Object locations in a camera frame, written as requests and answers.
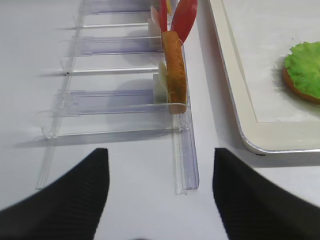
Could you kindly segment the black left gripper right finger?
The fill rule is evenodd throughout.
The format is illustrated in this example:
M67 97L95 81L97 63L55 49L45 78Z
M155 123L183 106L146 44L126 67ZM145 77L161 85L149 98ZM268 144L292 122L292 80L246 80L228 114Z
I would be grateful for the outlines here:
M214 151L212 191L230 240L318 240L319 207L264 178L226 148Z

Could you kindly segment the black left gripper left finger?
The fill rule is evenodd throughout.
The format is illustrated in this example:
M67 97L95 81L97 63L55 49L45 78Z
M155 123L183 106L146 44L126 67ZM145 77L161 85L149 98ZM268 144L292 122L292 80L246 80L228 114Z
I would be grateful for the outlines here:
M1 210L2 240L92 240L110 186L109 154L97 148L59 179Z

